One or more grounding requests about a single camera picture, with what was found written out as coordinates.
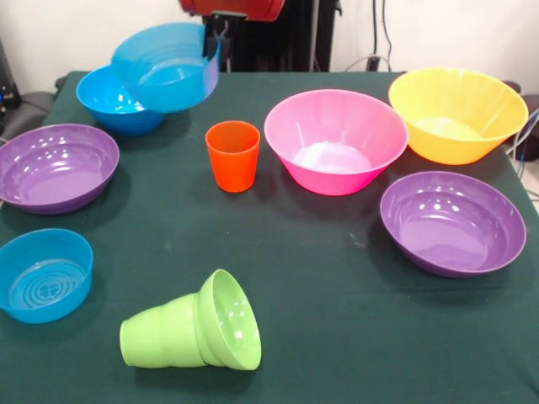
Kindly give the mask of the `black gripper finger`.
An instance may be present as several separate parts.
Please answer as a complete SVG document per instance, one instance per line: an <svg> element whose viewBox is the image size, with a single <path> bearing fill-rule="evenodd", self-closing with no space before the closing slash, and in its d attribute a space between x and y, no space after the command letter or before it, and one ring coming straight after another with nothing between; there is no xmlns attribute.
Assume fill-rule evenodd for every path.
<svg viewBox="0 0 539 404"><path fill-rule="evenodd" d="M221 32L219 34L221 57L229 57L232 42L232 32L233 24L228 19L223 18L221 20Z"/></svg>
<svg viewBox="0 0 539 404"><path fill-rule="evenodd" d="M219 43L218 34L216 33L215 18L204 17L203 22L205 26L203 57L212 58L215 55Z"/></svg>

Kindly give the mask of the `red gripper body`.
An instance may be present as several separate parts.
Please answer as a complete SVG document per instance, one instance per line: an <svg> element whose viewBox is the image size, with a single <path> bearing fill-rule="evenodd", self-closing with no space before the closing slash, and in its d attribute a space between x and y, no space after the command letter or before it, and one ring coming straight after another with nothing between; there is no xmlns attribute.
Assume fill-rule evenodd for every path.
<svg viewBox="0 0 539 404"><path fill-rule="evenodd" d="M186 12L199 16L214 13L241 14L248 20L273 22L277 20L285 0L179 0L180 7Z"/></svg>

